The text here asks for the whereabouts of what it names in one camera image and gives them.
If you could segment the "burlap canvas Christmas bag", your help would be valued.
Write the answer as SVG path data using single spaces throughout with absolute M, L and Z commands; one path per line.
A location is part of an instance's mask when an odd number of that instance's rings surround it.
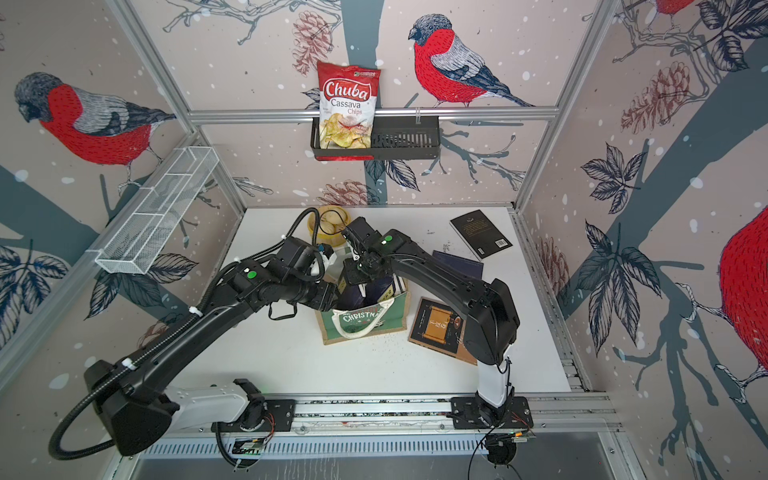
M 336 305 L 329 311 L 316 313 L 324 345 L 406 329 L 410 308 L 409 284 L 396 274 L 389 276 L 395 280 L 395 295 L 392 298 L 358 310 L 341 310 Z

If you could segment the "brown and black cover book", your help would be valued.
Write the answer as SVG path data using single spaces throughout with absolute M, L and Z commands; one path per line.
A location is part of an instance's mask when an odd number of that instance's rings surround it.
M 464 346 L 465 322 L 449 306 L 422 297 L 408 341 L 471 365 L 477 360 Z

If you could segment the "navy blue hardcover book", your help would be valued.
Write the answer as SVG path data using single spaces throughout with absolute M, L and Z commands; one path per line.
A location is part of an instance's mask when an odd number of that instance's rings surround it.
M 442 264 L 473 279 L 481 280 L 483 277 L 484 265 L 481 262 L 437 250 L 432 252 L 432 256 Z

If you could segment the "black paperback book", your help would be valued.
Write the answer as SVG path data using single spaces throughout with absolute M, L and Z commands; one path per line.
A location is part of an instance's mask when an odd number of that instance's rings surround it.
M 450 225 L 478 260 L 484 260 L 513 246 L 481 210 L 455 217 L 450 220 Z

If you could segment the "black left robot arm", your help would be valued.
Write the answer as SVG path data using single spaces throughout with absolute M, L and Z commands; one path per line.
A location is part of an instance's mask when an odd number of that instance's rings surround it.
M 216 430 L 273 427 L 264 395 L 246 379 L 198 390 L 173 390 L 170 385 L 217 339 L 262 308 L 285 301 L 328 311 L 337 298 L 336 285 L 308 268 L 266 267 L 258 261 L 229 264 L 187 320 L 119 362 L 98 361 L 87 370 L 89 395 L 81 405 L 93 406 L 110 436 L 87 451 L 114 446 L 124 456 L 133 455 L 171 430 L 201 424 Z

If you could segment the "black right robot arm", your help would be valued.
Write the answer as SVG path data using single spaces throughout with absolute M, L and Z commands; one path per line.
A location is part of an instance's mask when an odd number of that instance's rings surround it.
M 474 279 L 443 264 L 417 242 L 392 229 L 384 234 L 365 224 L 342 231 L 358 256 L 354 271 L 366 279 L 395 274 L 422 287 L 464 321 L 464 348 L 478 363 L 476 394 L 499 409 L 513 395 L 507 350 L 517 340 L 520 317 L 507 284 Z

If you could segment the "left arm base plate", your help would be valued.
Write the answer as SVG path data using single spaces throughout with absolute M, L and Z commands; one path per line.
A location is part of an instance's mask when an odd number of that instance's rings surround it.
M 266 399 L 251 402 L 232 422 L 219 422 L 222 433 L 282 433 L 292 427 L 297 402 L 294 399 Z

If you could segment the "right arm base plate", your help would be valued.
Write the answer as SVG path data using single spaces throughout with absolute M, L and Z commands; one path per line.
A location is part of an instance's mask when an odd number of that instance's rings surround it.
M 519 396 L 509 397 L 500 407 L 492 406 L 478 395 L 452 397 L 447 417 L 456 430 L 529 430 L 534 424 L 528 400 Z

